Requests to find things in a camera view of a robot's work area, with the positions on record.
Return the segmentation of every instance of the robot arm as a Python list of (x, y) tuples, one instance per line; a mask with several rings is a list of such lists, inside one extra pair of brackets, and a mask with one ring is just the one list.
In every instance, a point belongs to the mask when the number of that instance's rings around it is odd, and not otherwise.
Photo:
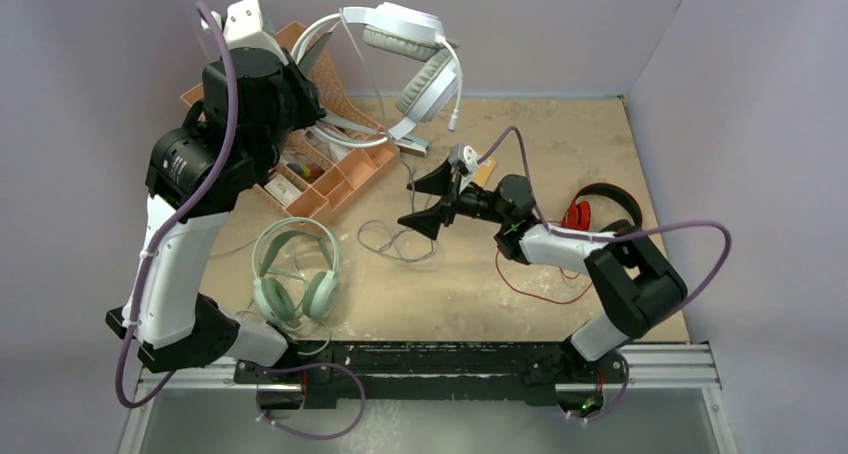
[[(600, 233), (593, 240), (555, 235), (533, 213), (536, 200), (524, 176), (509, 174), (493, 191), (470, 182), (477, 167), (476, 153), (459, 144), (433, 172), (407, 188), (440, 196), (429, 209), (398, 219), (430, 239), (441, 226), (450, 226), (456, 214), (500, 225), (497, 248), (507, 259), (522, 264), (544, 264), (588, 275), (604, 312), (581, 326), (562, 345), (574, 370), (600, 359), (616, 347), (638, 339), (660, 323), (686, 298), (686, 285), (665, 256), (648, 238), (623, 243), (605, 242), (618, 233), (632, 232), (629, 224), (617, 232)], [(556, 229), (560, 234), (579, 231)], [(629, 270), (638, 270), (631, 277)]]
[[(212, 188), (164, 236), (153, 257), (141, 296), (135, 337), (139, 358), (151, 372), (203, 366), (227, 355), (273, 365), (289, 340), (264, 322), (234, 318), (198, 293), (218, 231), (239, 193), (269, 180), (288, 135), (325, 115), (317, 88), (288, 52), (230, 46), (238, 90), (238, 122), (224, 170)], [(145, 184), (148, 223), (145, 245), (187, 202), (207, 177), (221, 151), (228, 118), (222, 61), (203, 70), (204, 99), (183, 125), (153, 147)], [(133, 299), (108, 312), (106, 322), (120, 337), (127, 332)]]

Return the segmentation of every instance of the black mounting base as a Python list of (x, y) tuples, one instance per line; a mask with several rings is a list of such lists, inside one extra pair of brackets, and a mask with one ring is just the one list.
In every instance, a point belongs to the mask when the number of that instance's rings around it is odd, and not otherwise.
[[(301, 341), (309, 351), (322, 341)], [(621, 361), (611, 352), (597, 362), (575, 366), (562, 354), (561, 342), (369, 342), (333, 341), (312, 357), (286, 355), (276, 368), (315, 362), (347, 366), (365, 386), (369, 399), (524, 401), (530, 406), (580, 410), (596, 394), (599, 371), (605, 382), (621, 383)], [(271, 375), (247, 365), (237, 368), (238, 384), (298, 384), (296, 374)], [(588, 384), (586, 391), (557, 392), (557, 384)], [(344, 373), (313, 369), (303, 395), (305, 409), (332, 409), (339, 399), (358, 399), (359, 391)], [(269, 409), (286, 403), (270, 396)]]

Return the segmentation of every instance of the red cable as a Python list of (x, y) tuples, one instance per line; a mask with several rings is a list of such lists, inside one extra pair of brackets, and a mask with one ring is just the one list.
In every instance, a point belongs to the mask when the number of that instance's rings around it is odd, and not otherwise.
[(568, 279), (569, 281), (573, 281), (573, 280), (577, 279), (578, 277), (580, 277), (579, 272), (577, 274), (575, 274), (574, 277), (569, 276), (568, 274), (565, 273), (565, 269), (563, 269), (561, 267), (559, 268), (559, 273), (560, 273), (560, 275), (562, 275), (562, 277)]
[(300, 381), (300, 394), (306, 393), (306, 381), (309, 379), (309, 372), (300, 371), (297, 373), (297, 378)]
[(568, 301), (555, 301), (553, 299), (548, 299), (547, 297), (540, 296), (538, 294), (533, 294), (531, 292), (522, 291), (521, 289), (518, 289), (517, 287), (510, 284), (510, 282), (508, 280), (506, 280), (506, 277), (503, 275), (503, 272), (501, 271), (501, 265), (498, 262), (498, 259), (500, 259), (500, 257), (501, 257), (501, 251), (495, 251), (495, 269), (498, 270), (498, 274), (501, 276), (501, 279), (504, 281), (504, 283), (507, 286), (509, 286), (510, 289), (512, 289), (513, 291), (515, 291), (515, 292), (517, 292), (521, 295), (524, 295), (524, 296), (535, 297), (536, 299), (539, 299), (541, 301), (546, 301), (546, 302), (550, 302), (551, 304), (557, 304), (559, 306), (564, 306), (566, 304), (573, 304), (573, 303), (579, 301), (580, 298), (583, 297), (584, 294), (589, 292), (589, 289), (592, 287), (592, 283), (590, 282), (589, 285), (586, 286), (586, 289), (583, 289), (583, 292), (581, 292), (579, 296), (575, 297), (574, 299), (570, 299)]
[(598, 368), (598, 393), (604, 393), (604, 370)]

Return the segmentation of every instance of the headphone ear cushion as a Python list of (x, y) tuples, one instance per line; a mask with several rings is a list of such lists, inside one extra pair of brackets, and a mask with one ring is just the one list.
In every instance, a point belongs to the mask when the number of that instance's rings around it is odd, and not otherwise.
[(592, 208), (586, 201), (578, 202), (576, 205), (568, 206), (562, 227), (574, 229), (575, 231), (588, 231), (589, 223), (592, 221)]
[(433, 80), (439, 76), (442, 69), (444, 69), (452, 59), (453, 58), (447, 49), (431, 57), (430, 60), (427, 61), (418, 71), (418, 74), (416, 74), (415, 77), (409, 81), (406, 87), (403, 88), (403, 91), (400, 93), (400, 96), (395, 102), (397, 110), (404, 116), (408, 115), (412, 106), (414, 106), (416, 101), (418, 101), (418, 98), (421, 97), (421, 93), (427, 90), (430, 84), (433, 83)]
[(376, 27), (366, 26), (362, 33), (365, 44), (384, 51), (400, 54), (401, 56), (425, 62), (439, 51), (440, 45), (435, 42), (422, 42), (398, 37), (390, 32)]
[(338, 287), (334, 272), (323, 271), (316, 274), (303, 295), (303, 312), (310, 319), (326, 320), (336, 305)]
[(268, 320), (271, 322), (277, 320), (280, 322), (293, 321), (297, 317), (294, 303), (291, 297), (289, 297), (289, 293), (286, 292), (286, 288), (280, 284), (280, 281), (274, 278), (263, 277), (259, 282), (265, 302), (268, 304), (273, 317), (276, 318)]

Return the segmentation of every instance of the gray headphone cable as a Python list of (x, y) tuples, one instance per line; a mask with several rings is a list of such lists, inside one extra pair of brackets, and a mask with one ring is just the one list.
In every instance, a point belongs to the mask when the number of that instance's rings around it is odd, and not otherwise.
[[(356, 51), (356, 55), (359, 57), (359, 62), (362, 63), (362, 67), (365, 69), (365, 74), (368, 76), (368, 81), (371, 83), (371, 87), (374, 89), (374, 94), (377, 96), (377, 102), (380, 105), (380, 118), (381, 118), (380, 121), (382, 122), (383, 128), (385, 129), (386, 126), (389, 125), (389, 123), (388, 123), (388, 117), (386, 116), (386, 106), (383, 103), (383, 96), (380, 95), (380, 89), (377, 87), (377, 82), (374, 80), (374, 76), (371, 74), (371, 69), (369, 69), (368, 63), (365, 61), (365, 56), (362, 54), (362, 51), (359, 49), (359, 43), (356, 42), (356, 37), (350, 31), (350, 26), (348, 26), (347, 21), (345, 20), (344, 16), (342, 15), (340, 17), (341, 17), (342, 27), (344, 28), (345, 32), (347, 33), (347, 36), (350, 38), (350, 42), (353, 44), (353, 49)], [(415, 181), (415, 170), (412, 168), (412, 166), (409, 165), (408, 162), (406, 162), (406, 160), (404, 160), (403, 155), (401, 154), (400, 148), (398, 148), (398, 145), (397, 145), (397, 142), (395, 141), (395, 139), (392, 136), (388, 135), (388, 133), (383, 132), (382, 134), (386, 136), (386, 138), (389, 141), (389, 144), (392, 145), (395, 152), (397, 153), (398, 160), (400, 160), (401, 164), (403, 164), (403, 167), (406, 168), (407, 178), (409, 180), (409, 185), (414, 186), (413, 182)], [(413, 189), (410, 190), (409, 202), (410, 202), (410, 205), (411, 205), (412, 212), (414, 213), (415, 212), (415, 189), (414, 189), (414, 187), (413, 187)], [(371, 247), (368, 244), (366, 244), (362, 240), (362, 233), (369, 230), (369, 229), (373, 229), (372, 226), (380, 226), (385, 231), (387, 231), (389, 233), (389, 241), (387, 243), (379, 246), (379, 247), (376, 247), (376, 248)], [(398, 239), (400, 239), (401, 236), (403, 236), (404, 234), (406, 234), (408, 232), (413, 232), (413, 231), (412, 231), (412, 229), (409, 229), (408, 227), (405, 227), (405, 228), (400, 229), (398, 231), (394, 231), (385, 222), (378, 220), (378, 219), (372, 219), (372, 220), (369, 220), (369, 221), (365, 221), (361, 226), (359, 226), (359, 230), (356, 231), (356, 240), (357, 240), (357, 242), (359, 242), (359, 244), (362, 247), (364, 247), (365, 249), (368, 249), (369, 251), (371, 251), (375, 254), (379, 254), (379, 255), (386, 257), (388, 259), (393, 259), (395, 261), (401, 261), (401, 262), (405, 262), (405, 263), (409, 263), (409, 264), (419, 262), (419, 261), (424, 261), (424, 260), (430, 259), (431, 257), (436, 255), (436, 252), (438, 252), (438, 249), (439, 249), (438, 244), (435, 241), (430, 240), (430, 251), (429, 252), (427, 252), (426, 254), (419, 256), (419, 257), (406, 257), (403, 254), (403, 252), (401, 252), (400, 247), (398, 246)], [(391, 248), (394, 248), (395, 252), (397, 252), (396, 256), (386, 252)]]

